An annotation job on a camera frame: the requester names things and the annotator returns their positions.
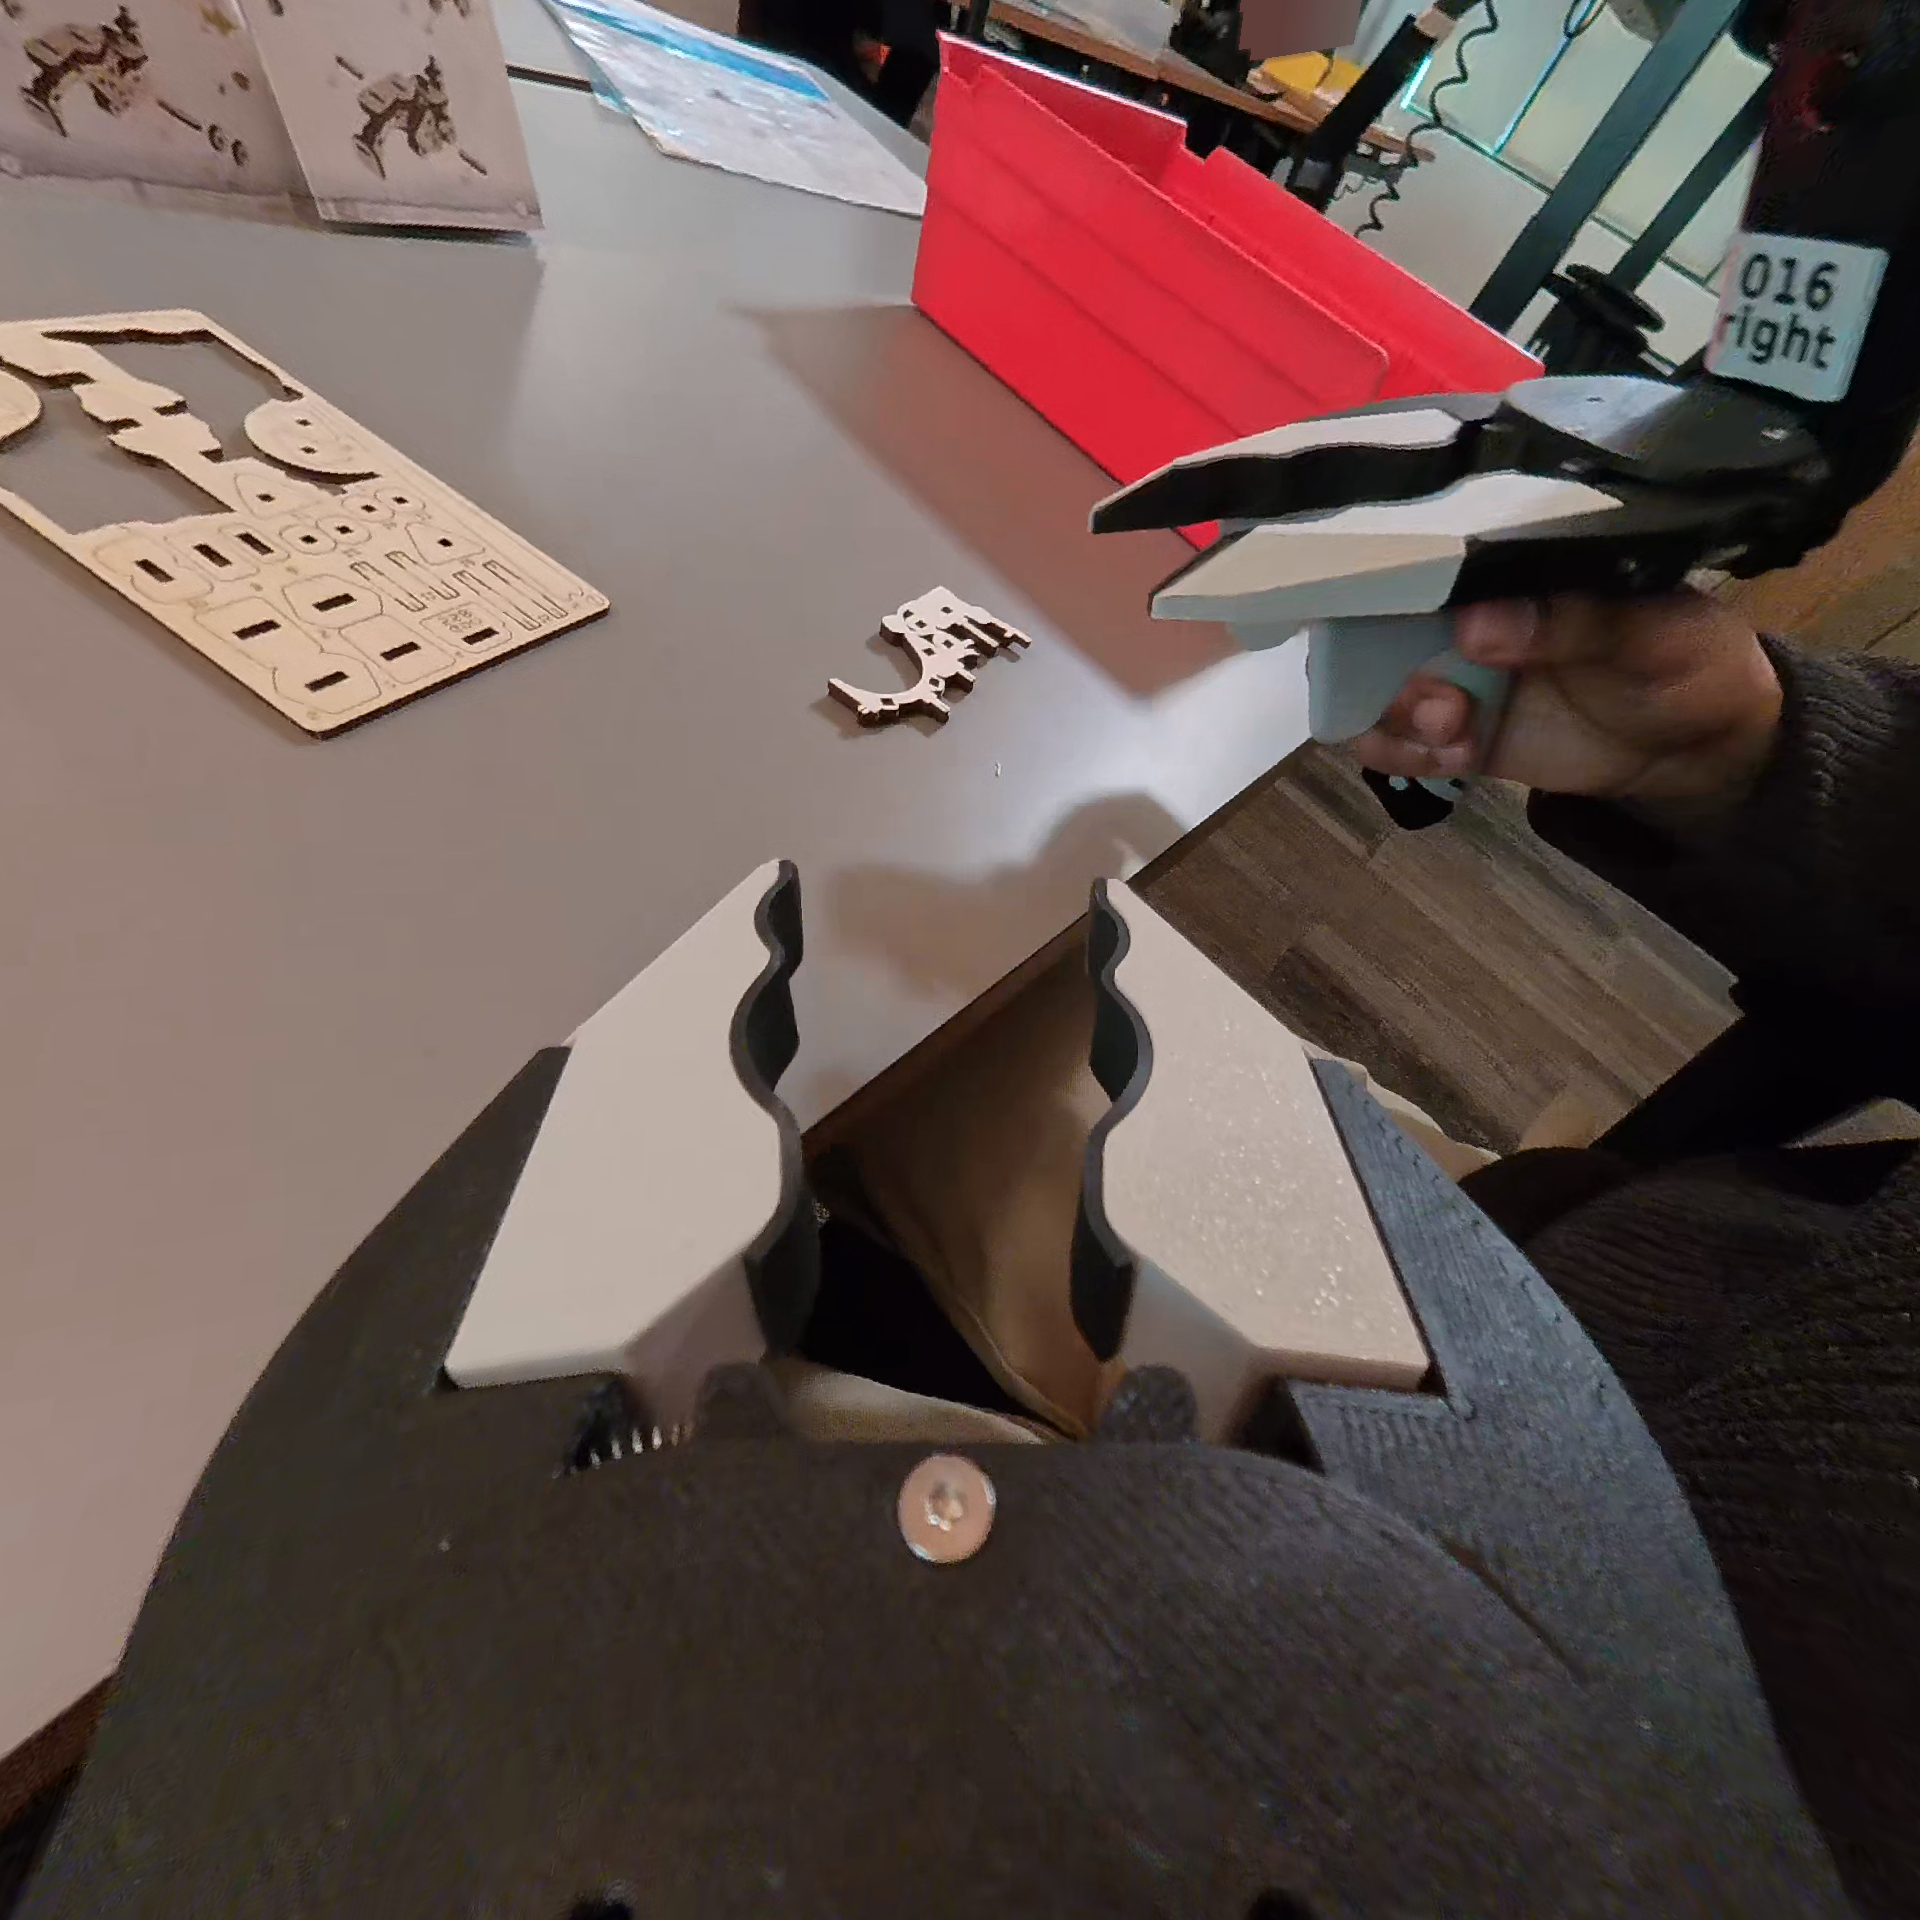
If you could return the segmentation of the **long wooden workbench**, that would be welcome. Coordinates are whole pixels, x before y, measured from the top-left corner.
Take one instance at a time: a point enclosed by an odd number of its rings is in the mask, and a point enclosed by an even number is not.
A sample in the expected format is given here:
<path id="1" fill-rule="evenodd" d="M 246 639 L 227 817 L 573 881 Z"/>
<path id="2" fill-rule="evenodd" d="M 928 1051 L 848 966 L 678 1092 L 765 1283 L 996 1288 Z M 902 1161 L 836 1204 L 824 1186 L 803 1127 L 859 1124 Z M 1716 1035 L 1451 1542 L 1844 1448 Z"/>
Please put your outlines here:
<path id="1" fill-rule="evenodd" d="M 1235 6 L 958 6 L 1008 55 L 1173 115 L 1195 155 L 1235 154 L 1286 184 L 1364 68 L 1307 50 L 1257 62 Z"/>

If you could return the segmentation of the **grey desk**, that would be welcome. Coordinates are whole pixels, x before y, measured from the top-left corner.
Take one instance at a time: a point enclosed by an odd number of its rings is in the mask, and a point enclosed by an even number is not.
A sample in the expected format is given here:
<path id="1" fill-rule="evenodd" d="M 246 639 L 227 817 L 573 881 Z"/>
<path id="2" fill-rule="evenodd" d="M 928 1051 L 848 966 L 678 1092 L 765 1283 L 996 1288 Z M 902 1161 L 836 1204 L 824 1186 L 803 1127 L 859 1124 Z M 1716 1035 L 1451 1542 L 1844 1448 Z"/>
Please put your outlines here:
<path id="1" fill-rule="evenodd" d="M 803 1123 L 1306 742 L 1296 655 L 1146 615 L 1177 537 L 910 305 L 918 230 L 517 86 L 523 246 L 4 180 L 4 315 L 193 306 L 610 614 L 308 742 L 4 532 L 4 1750 L 116 1667 L 299 1313 L 541 1046 L 771 857 Z M 952 718 L 880 633 L 1030 648 Z"/>

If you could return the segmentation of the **person's right hand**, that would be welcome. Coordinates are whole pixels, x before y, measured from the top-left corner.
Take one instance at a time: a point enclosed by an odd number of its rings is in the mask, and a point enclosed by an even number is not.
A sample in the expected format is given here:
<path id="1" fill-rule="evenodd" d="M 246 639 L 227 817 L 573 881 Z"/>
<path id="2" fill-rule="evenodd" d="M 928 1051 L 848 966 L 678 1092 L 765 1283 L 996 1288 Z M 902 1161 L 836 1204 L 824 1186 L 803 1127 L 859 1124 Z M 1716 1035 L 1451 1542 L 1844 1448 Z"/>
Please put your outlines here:
<path id="1" fill-rule="evenodd" d="M 1523 784 L 1692 831 L 1755 784 L 1786 688 L 1761 636 L 1701 592 L 1562 595 L 1453 614 L 1453 648 L 1506 675 L 1497 722 L 1426 672 L 1352 746 L 1380 777 Z"/>

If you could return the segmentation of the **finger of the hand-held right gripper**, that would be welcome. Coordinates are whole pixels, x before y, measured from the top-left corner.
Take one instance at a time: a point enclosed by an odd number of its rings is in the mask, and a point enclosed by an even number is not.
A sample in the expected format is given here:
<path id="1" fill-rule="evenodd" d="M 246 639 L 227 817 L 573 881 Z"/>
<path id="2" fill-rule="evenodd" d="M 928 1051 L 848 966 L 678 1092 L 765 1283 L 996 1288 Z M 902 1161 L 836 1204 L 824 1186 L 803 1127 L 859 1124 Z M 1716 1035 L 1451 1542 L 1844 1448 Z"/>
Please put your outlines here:
<path id="1" fill-rule="evenodd" d="M 1154 592 L 1157 620 L 1214 620 L 1261 651 L 1307 639 L 1310 734 L 1354 744 L 1378 727 L 1405 681 L 1464 690 L 1488 746 L 1508 678 L 1457 650 L 1451 604 L 1467 560 L 1504 537 L 1524 547 L 1619 504 L 1585 486 L 1451 486 L 1398 504 L 1253 523 Z"/>
<path id="2" fill-rule="evenodd" d="M 1224 530 L 1444 492 L 1504 396 L 1437 393 L 1268 428 L 1185 456 L 1092 507 L 1090 532 Z"/>

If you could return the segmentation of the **wooden puzzle sheet with cutouts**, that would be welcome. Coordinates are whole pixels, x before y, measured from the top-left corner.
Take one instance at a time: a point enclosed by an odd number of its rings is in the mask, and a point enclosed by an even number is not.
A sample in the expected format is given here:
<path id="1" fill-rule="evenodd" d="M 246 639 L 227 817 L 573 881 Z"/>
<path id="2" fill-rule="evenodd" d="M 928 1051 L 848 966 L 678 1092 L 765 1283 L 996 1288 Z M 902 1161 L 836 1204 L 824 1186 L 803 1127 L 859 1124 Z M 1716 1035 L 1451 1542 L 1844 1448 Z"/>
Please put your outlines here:
<path id="1" fill-rule="evenodd" d="M 128 345 L 218 345 L 273 393 L 229 450 Z M 308 736 L 338 736 L 573 633 L 610 602 L 315 390 L 193 310 L 2 326 L 4 447 L 67 396 L 98 448 L 171 473 L 193 512 L 82 530 L 4 515 Z"/>

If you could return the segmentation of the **blue-edged printed paper sheet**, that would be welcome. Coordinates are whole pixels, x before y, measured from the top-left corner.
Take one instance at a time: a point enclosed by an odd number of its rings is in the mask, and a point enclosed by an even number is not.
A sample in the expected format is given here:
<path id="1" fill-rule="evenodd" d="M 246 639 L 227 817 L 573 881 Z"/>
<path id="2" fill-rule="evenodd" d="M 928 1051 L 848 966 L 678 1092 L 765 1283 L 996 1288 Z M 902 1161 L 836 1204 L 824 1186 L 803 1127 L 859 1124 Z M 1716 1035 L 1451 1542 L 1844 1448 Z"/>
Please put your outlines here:
<path id="1" fill-rule="evenodd" d="M 593 92 L 672 161 L 922 219 L 915 175 L 809 67 L 649 6 L 548 2 Z"/>

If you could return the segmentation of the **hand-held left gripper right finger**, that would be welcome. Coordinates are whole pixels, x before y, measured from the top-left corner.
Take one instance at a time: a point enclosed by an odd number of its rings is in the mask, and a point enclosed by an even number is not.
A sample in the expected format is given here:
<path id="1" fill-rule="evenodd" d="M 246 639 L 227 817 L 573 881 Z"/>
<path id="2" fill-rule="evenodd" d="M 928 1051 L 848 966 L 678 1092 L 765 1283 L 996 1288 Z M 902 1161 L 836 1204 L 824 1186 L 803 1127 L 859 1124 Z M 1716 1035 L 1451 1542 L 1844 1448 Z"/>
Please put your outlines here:
<path id="1" fill-rule="evenodd" d="M 1201 1436 L 1280 1382 L 1411 1395 L 1432 1356 L 1312 1059 L 1123 881 L 1089 906 L 1092 1121 L 1072 1321 Z"/>

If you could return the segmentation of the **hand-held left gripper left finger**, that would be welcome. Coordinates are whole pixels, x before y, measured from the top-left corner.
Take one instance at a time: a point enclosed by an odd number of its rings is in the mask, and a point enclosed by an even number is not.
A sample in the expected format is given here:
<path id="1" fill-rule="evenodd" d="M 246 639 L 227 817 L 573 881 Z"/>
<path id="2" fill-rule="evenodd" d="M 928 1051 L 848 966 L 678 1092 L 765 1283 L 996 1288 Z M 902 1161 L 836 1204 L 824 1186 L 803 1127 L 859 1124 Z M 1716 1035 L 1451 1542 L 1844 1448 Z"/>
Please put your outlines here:
<path id="1" fill-rule="evenodd" d="M 693 1428 L 708 1377 L 790 1354 L 820 1288 L 803 1140 L 800 872 L 756 867 L 586 1019 L 443 1371 L 458 1387 L 612 1379 Z"/>

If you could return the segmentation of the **red plastic bin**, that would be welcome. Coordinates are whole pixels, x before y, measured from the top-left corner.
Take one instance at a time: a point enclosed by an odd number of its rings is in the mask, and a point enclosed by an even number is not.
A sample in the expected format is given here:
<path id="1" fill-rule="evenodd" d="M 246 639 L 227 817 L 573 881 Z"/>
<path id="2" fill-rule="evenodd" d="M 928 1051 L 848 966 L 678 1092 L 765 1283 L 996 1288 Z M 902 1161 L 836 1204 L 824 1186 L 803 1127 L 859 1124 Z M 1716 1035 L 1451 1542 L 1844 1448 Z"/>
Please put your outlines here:
<path id="1" fill-rule="evenodd" d="M 1540 362 L 1158 110 L 942 38 L 915 306 L 1121 486 Z"/>

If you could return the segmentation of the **folded white instruction booklet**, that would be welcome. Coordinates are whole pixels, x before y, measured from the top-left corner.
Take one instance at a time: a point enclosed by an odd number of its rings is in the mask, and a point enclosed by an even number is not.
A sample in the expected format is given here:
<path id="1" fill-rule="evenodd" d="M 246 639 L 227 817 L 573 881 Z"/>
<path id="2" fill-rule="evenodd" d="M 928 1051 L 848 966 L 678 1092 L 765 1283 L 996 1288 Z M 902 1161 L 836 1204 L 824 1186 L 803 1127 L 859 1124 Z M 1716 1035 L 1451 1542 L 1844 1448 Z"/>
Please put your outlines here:
<path id="1" fill-rule="evenodd" d="M 486 2 L 4 2 L 2 155 L 328 224 L 541 222 Z"/>

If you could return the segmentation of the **person's black sweater torso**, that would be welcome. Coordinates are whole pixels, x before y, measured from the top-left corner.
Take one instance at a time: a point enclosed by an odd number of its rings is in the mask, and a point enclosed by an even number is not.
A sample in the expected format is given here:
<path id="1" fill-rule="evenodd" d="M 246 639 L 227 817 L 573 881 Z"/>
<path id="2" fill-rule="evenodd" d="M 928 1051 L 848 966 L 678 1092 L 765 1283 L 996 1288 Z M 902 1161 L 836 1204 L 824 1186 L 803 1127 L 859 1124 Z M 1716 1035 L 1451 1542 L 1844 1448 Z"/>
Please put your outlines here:
<path id="1" fill-rule="evenodd" d="M 1916 1140 L 1550 1147 L 1464 1190 L 1682 1483 L 1850 1899 L 1917 1915 Z"/>

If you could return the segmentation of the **black-legged wooden worktable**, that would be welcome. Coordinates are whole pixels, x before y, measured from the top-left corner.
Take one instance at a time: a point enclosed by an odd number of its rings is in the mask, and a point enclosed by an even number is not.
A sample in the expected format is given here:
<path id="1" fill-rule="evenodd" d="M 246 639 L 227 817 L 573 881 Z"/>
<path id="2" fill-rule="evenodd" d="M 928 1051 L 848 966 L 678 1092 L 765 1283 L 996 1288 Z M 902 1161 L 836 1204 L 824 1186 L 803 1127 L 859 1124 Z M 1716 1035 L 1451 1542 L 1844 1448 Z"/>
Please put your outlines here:
<path id="1" fill-rule="evenodd" d="M 1763 6 L 1579 6 L 1589 54 L 1547 64 L 1506 158 L 1545 177 L 1469 311 L 1518 342 L 1557 314 L 1577 268 L 1625 295 L 1650 355 L 1673 369 L 1706 345 L 1722 264 L 1757 166 L 1770 86 Z"/>

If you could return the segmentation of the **person's beige trousers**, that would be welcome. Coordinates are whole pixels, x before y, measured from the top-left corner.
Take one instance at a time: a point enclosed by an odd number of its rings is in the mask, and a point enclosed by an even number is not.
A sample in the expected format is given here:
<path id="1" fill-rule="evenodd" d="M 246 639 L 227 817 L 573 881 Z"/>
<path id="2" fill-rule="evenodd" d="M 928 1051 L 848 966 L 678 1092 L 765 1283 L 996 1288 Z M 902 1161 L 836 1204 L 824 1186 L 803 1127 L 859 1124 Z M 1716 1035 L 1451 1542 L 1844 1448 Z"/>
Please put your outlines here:
<path id="1" fill-rule="evenodd" d="M 1089 1139 L 1112 1107 L 1092 1025 L 1089 968 L 1064 958 L 938 1035 L 820 1161 L 824 1198 L 918 1273 L 1014 1420 L 1067 1438 L 1108 1377 L 1072 1320 Z"/>

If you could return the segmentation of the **wooden elephant puzzle model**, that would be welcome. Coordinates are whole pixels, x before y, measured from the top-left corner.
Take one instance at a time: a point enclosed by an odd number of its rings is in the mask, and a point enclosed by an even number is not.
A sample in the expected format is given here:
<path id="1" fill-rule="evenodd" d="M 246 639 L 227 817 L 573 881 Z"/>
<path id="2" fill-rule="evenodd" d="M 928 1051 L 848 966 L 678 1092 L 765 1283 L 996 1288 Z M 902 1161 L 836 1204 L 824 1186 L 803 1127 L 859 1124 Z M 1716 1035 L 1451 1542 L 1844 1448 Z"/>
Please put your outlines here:
<path id="1" fill-rule="evenodd" d="M 858 688 L 843 680 L 827 681 L 827 697 L 846 706 L 868 730 L 928 718 L 952 718 L 949 696 L 970 690 L 977 671 L 996 656 L 1017 656 L 1030 639 L 994 614 L 970 604 L 946 587 L 931 587 L 880 623 L 880 633 L 902 650 L 915 680 L 901 690 Z"/>

